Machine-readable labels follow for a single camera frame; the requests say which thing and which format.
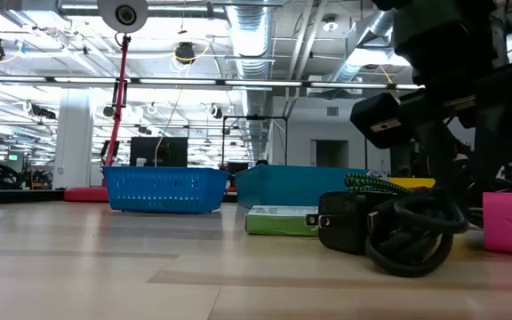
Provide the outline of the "black cabinet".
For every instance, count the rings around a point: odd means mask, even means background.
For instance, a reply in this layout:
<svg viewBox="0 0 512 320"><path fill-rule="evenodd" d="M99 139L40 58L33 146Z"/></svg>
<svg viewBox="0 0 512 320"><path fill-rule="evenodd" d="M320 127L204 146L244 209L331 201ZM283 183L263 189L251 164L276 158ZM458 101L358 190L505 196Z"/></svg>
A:
<svg viewBox="0 0 512 320"><path fill-rule="evenodd" d="M132 137L130 148L130 166L188 166L187 137Z"/></svg>

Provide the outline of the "red desk lamp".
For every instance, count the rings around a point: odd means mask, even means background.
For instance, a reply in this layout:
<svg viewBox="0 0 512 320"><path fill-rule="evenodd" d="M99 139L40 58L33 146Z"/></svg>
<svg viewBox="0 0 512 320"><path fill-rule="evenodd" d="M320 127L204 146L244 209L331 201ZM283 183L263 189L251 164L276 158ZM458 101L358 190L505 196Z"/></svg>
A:
<svg viewBox="0 0 512 320"><path fill-rule="evenodd" d="M121 48L121 65L119 77L114 82L114 124L109 143L106 145L106 155L103 158L102 169L111 166L114 162L117 135L122 121L122 108L127 92L125 76L126 60L130 34L140 30L148 18L147 0L98 0L98 12L104 22L115 30L115 40ZM117 36L122 35L121 42ZM72 187L64 191L64 200L67 202L85 203L106 203L108 192L105 178L102 179L100 187Z"/></svg>

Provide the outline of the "black wall charger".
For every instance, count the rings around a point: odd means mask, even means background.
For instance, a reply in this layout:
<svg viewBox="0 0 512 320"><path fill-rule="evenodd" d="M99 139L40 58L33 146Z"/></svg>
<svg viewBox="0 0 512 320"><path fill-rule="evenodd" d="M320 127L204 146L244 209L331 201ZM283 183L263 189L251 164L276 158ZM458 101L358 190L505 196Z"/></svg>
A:
<svg viewBox="0 0 512 320"><path fill-rule="evenodd" d="M321 244L331 250L365 255L368 234L366 197L357 192L327 192L319 198L317 213L308 214L307 226L317 229Z"/></svg>

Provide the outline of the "white square pillar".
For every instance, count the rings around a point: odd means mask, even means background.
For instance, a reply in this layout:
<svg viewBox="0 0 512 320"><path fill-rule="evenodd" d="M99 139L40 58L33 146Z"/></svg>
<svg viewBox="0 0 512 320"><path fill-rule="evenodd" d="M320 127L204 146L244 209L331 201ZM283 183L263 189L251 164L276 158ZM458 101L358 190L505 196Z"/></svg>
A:
<svg viewBox="0 0 512 320"><path fill-rule="evenodd" d="M52 186L88 187L95 107L90 89L61 90Z"/></svg>

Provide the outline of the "blue perforated plastic basket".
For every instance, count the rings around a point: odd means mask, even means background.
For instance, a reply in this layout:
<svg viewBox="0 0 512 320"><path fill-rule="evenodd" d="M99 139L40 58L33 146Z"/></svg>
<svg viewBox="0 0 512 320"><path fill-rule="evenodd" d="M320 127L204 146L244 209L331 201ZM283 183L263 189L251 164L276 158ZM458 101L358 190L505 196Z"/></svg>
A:
<svg viewBox="0 0 512 320"><path fill-rule="evenodd" d="M221 207L229 173L212 168L107 166L110 207L128 212L204 214Z"/></svg>

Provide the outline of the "white green card reader box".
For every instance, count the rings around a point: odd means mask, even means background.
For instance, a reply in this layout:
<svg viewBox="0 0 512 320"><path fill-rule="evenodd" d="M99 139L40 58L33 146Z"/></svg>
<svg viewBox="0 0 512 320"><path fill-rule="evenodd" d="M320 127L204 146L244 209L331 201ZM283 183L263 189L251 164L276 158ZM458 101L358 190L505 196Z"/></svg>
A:
<svg viewBox="0 0 512 320"><path fill-rule="evenodd" d="M254 205L245 215L249 235L317 237L317 227L306 217L317 214L317 206Z"/></svg>

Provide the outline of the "yellow perforated plastic basket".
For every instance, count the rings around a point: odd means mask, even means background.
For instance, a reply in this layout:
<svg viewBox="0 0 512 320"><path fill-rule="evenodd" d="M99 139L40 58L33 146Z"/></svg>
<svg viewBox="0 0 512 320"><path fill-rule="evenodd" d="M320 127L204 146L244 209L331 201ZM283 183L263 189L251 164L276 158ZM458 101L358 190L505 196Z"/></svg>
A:
<svg viewBox="0 0 512 320"><path fill-rule="evenodd" d="M436 183L430 178L390 178L389 181L404 188L432 188Z"/></svg>

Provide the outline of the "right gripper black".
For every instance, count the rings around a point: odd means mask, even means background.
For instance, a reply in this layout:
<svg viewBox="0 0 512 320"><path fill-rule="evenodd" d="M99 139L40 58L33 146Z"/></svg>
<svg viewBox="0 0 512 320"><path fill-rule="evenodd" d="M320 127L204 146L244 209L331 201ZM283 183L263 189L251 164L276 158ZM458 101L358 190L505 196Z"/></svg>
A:
<svg viewBox="0 0 512 320"><path fill-rule="evenodd" d="M439 103L476 95L475 183L492 188L512 158L512 63L493 70L495 0L393 0L391 6L394 52L409 62L420 88L400 98L384 92L361 100L350 122L376 148L415 140L436 185L451 189L454 137Z"/></svg>

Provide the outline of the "silver ventilation duct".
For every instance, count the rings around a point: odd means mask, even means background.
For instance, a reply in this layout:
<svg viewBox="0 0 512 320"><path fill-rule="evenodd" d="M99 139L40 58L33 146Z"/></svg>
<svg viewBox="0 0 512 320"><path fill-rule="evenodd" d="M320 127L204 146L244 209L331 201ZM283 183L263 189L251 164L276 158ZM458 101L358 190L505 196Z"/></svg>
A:
<svg viewBox="0 0 512 320"><path fill-rule="evenodd" d="M271 52L273 10L255 5L234 5L226 9L230 23L230 42L238 57L236 72L240 80L269 80L272 63L264 61ZM270 116L271 91L245 90L242 106L246 116ZM265 158L268 144L267 120L249 120L247 136L254 161Z"/></svg>

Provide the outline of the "teal plastic bin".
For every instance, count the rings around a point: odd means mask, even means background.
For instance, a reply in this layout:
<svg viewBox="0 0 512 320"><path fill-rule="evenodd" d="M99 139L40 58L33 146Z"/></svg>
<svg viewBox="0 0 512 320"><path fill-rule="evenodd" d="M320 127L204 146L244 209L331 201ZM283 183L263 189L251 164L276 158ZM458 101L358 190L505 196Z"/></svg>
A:
<svg viewBox="0 0 512 320"><path fill-rule="evenodd" d="M319 197L345 191L345 175L365 169L293 165L258 165L235 175L237 202L254 205L318 206Z"/></svg>

